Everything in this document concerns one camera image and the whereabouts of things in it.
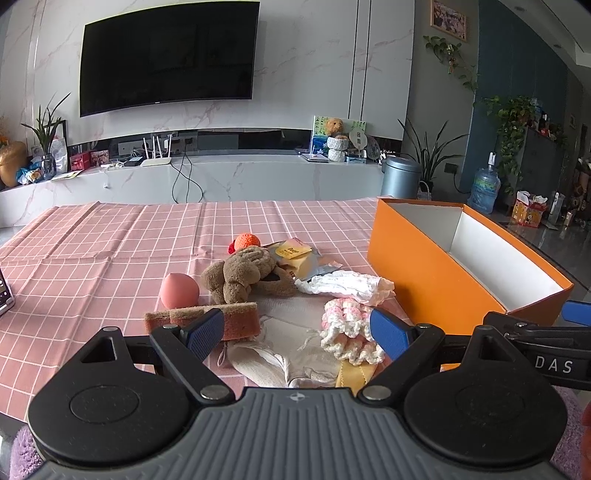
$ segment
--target smartphone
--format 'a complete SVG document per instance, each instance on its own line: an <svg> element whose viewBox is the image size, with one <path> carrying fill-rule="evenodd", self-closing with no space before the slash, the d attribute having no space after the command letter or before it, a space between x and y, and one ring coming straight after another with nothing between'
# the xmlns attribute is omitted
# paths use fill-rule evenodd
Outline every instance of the smartphone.
<svg viewBox="0 0 591 480"><path fill-rule="evenodd" d="M14 296L10 290L8 282L0 270L0 315L3 315L14 305Z"/></svg>

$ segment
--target black cable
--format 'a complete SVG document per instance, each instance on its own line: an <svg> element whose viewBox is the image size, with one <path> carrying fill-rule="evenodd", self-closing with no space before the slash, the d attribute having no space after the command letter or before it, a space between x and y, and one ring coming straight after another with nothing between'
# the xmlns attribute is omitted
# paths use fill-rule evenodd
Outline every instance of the black cable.
<svg viewBox="0 0 591 480"><path fill-rule="evenodd" d="M469 193L471 193L472 191L469 192L463 192L461 191L457 186L456 186L456 174L453 175L453 186L455 187L455 189L457 190L458 193L461 193L462 195L467 195Z"/></svg>
<svg viewBox="0 0 591 480"><path fill-rule="evenodd" d="M185 175L185 174L184 174L184 173L181 171L181 170L182 170L182 168L183 168L183 166L184 166L184 159L185 159L185 158L187 158L187 160L189 161L189 164L191 165L191 167L190 167L190 170L189 170L189 176L188 176L188 177L187 177L187 176L186 176L186 175ZM172 189L171 189L171 191L170 191L170 194L171 194L171 195L172 195L172 197L173 197L174 203L176 203L176 204L178 205L178 201L177 201L177 199L176 199L176 198L174 198L174 187L176 186L176 184L177 184L177 181L178 181L178 178L179 178L181 175L182 175L184 178L186 178L186 179L187 179L187 194L185 195L185 203L188 203L188 202L189 202L189 188L190 188L190 186L191 186L191 184L192 184L192 183L194 183L195 185L197 185L197 188L199 188L199 190L201 191L201 198L200 198L200 199L199 199L199 201L197 202L197 203L200 203L200 202L203 200L203 195L204 195L204 193L203 193L203 189L201 188L201 185L200 185L200 184L198 184L198 183L197 183L195 180L193 180L193 179L191 178L191 173L193 172L193 163L191 162L191 159L190 159L190 158L188 157L188 155L187 155L187 145L186 145L186 144L185 144L185 148L184 148L184 151L183 151L183 158L182 158L182 160L181 160L181 167L180 167L180 168L177 168L177 167L175 167L175 166L172 164L172 162L170 163L170 166L171 166L173 169L175 169L175 170L177 171L177 177L174 179L173 187L172 187Z"/></svg>

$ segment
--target trash can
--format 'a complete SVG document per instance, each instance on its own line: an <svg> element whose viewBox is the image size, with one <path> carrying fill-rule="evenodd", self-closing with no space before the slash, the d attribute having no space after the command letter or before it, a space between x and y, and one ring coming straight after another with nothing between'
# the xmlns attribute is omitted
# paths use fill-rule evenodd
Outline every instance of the trash can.
<svg viewBox="0 0 591 480"><path fill-rule="evenodd" d="M421 180L421 165L418 162L388 155L382 165L382 195L395 199L417 198L418 182Z"/></svg>

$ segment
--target silver screw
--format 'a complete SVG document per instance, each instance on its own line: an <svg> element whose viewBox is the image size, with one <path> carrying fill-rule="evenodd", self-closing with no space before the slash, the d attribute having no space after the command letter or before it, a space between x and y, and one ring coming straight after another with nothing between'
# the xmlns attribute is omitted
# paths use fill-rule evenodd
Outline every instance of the silver screw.
<svg viewBox="0 0 591 480"><path fill-rule="evenodd" d="M203 387L199 393L205 400L218 401L226 398L230 390L225 385L208 385Z"/></svg>
<svg viewBox="0 0 591 480"><path fill-rule="evenodd" d="M363 396L370 401L386 400L392 391L383 385L371 385L363 389Z"/></svg>

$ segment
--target television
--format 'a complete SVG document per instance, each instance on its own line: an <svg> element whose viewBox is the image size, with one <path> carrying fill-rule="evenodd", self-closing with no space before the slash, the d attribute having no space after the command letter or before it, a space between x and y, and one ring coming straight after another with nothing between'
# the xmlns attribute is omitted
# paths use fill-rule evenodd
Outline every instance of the television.
<svg viewBox="0 0 591 480"><path fill-rule="evenodd" d="M187 100L251 99L259 2L214 1L88 24L80 116Z"/></svg>

